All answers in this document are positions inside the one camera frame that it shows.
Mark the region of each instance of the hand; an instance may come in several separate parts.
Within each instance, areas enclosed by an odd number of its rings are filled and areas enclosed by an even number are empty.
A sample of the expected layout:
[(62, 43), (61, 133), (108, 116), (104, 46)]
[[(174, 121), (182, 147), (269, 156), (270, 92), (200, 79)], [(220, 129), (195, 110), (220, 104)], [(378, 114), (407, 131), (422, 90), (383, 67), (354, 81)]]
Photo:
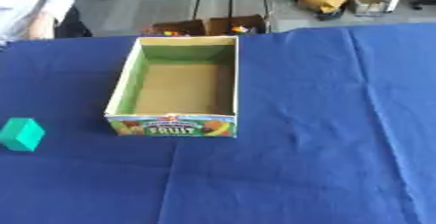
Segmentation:
[(55, 37), (55, 18), (41, 12), (27, 28), (27, 38), (30, 40), (53, 39)]

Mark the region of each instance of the teal block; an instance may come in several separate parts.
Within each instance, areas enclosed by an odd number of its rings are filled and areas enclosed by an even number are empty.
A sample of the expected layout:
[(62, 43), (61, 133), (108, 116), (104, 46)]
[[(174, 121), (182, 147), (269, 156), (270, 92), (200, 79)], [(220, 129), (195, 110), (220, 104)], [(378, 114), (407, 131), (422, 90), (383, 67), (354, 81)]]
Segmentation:
[(41, 142), (45, 131), (29, 118), (12, 118), (0, 130), (0, 143), (13, 151), (33, 152)]

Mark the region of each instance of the floor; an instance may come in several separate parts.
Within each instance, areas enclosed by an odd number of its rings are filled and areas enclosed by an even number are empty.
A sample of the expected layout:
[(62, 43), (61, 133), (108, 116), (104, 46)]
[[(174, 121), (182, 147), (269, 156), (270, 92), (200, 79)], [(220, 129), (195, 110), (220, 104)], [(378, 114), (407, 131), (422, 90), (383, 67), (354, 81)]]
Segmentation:
[[(202, 0), (199, 18), (223, 17), (228, 0)], [(192, 17), (195, 0), (77, 0), (84, 22), (94, 35), (138, 34), (155, 22), (185, 20)], [(378, 18), (355, 17), (345, 13), (341, 19), (316, 20), (310, 12), (298, 9), (291, 0), (272, 0), (272, 31), (298, 27), (436, 21), (436, 6), (413, 11), (407, 0), (397, 10)], [(264, 12), (262, 0), (235, 0), (236, 15)]]

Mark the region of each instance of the table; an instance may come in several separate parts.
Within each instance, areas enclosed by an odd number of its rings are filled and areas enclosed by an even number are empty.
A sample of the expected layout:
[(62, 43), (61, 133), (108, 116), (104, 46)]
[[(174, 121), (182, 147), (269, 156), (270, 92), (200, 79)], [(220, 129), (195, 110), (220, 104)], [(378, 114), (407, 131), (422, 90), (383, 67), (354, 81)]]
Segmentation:
[(132, 37), (0, 53), (0, 125), (34, 117), (33, 154), (0, 149), (2, 223), (436, 220), (435, 24), (240, 38), (239, 133), (117, 137), (103, 119)]

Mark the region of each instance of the fruit box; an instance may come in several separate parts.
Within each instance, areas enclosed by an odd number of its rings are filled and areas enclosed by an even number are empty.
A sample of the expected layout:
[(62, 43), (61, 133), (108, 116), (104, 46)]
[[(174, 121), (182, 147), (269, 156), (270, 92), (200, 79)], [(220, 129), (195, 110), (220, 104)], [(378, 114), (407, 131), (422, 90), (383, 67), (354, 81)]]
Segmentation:
[(237, 75), (237, 37), (138, 38), (105, 117), (118, 134), (235, 137)]

